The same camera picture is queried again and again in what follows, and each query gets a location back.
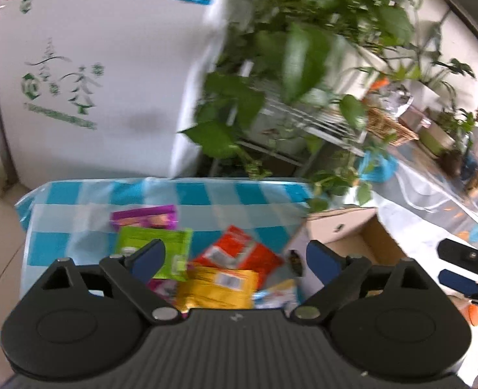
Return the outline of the green snack packet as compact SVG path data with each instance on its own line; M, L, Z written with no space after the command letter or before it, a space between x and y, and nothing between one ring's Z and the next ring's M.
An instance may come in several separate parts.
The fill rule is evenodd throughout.
M192 230L122 227L118 232L115 254L133 257L131 273L147 284L151 279L187 279L187 263Z

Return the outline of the purple snack packet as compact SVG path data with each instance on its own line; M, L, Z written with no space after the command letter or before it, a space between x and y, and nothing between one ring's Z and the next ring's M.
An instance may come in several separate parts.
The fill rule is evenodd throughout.
M174 205L149 206L113 212L110 224L116 230L122 227L175 230L178 218Z

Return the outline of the pink snack packet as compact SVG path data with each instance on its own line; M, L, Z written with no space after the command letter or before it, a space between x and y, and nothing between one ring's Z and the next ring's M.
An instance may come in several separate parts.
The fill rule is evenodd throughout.
M175 304L178 281L174 279L151 279L147 287L170 304Z

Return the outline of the white cardboard milk box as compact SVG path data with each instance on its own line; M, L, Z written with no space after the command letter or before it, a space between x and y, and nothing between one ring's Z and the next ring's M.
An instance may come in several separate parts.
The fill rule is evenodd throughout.
M322 288L317 277L306 267L306 247L310 240L317 240L342 257L362 255L377 265L395 265L405 256L379 221L375 207L348 206L312 213L283 251L302 301Z

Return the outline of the white blue snack packet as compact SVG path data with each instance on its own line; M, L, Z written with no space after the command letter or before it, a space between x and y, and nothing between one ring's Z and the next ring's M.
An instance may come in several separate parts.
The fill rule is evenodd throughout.
M282 309L286 313L298 306L298 287L293 279L287 279L253 296L256 309Z

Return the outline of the yellow snack packet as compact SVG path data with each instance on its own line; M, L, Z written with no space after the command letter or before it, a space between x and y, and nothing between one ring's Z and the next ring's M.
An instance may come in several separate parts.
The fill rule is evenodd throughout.
M177 285L175 306L181 312L202 309L251 309L258 284L252 270L191 267Z

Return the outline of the blue white checkered tablecloth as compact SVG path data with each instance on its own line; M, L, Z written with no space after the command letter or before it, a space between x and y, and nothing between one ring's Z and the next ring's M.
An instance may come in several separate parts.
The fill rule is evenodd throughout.
M121 227L192 231L197 256L231 226L275 253L308 212L311 192L294 181L215 178L87 179L48 182L16 204L26 233L20 293L56 259L96 264L117 249Z

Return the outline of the orange red snack packet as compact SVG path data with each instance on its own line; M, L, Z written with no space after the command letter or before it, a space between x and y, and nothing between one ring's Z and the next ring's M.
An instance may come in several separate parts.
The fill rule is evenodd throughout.
M260 289L283 259L238 227L230 226L216 242L195 257L194 264L227 270L252 270Z

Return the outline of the blue plastic bag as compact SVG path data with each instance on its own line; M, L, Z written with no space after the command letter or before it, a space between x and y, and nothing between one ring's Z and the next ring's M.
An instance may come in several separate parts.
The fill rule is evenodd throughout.
M397 171L398 161L390 154L366 151L358 166L358 177L362 181L385 183Z

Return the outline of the small potted plant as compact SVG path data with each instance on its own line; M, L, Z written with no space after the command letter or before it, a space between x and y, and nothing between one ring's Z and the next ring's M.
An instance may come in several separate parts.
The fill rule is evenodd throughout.
M448 177L457 178L462 171L466 152L472 146L472 131L478 125L478 108L470 112L464 108L444 108L435 123L453 140L437 156L437 164Z

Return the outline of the wicker basket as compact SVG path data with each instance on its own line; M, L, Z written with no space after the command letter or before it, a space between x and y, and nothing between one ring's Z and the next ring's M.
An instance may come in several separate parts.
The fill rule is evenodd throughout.
M371 106L367 108L366 129L370 134L394 147L416 141L419 138L417 133L394 120L383 110Z

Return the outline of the white metal plant shelf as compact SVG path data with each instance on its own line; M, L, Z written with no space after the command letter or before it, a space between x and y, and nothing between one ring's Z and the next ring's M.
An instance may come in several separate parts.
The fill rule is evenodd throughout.
M375 74L359 60L312 57L287 62L258 56L241 63L221 63L208 73L199 101L198 122L228 128L227 141L201 146L213 160L209 174L224 175L230 162L249 177L266 176L265 158L306 165L302 151L317 138L339 147L356 143L361 116L343 115L341 100L361 99Z

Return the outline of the white refrigerator with green print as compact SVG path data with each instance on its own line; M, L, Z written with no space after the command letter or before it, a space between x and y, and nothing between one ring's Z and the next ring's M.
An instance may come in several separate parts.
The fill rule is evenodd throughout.
M183 177L232 0L0 0L0 193Z

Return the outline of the green pothos plant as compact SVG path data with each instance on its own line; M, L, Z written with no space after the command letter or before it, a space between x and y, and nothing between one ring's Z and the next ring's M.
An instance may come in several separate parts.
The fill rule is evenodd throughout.
M350 130L367 127L362 100L338 84L344 59L356 71L384 77L387 53L412 46L408 16L420 0L246 0L250 14L228 25L227 39L204 80L196 123L185 135L215 159L239 158L250 177L264 178L262 162L239 147L269 99L312 112L335 107Z

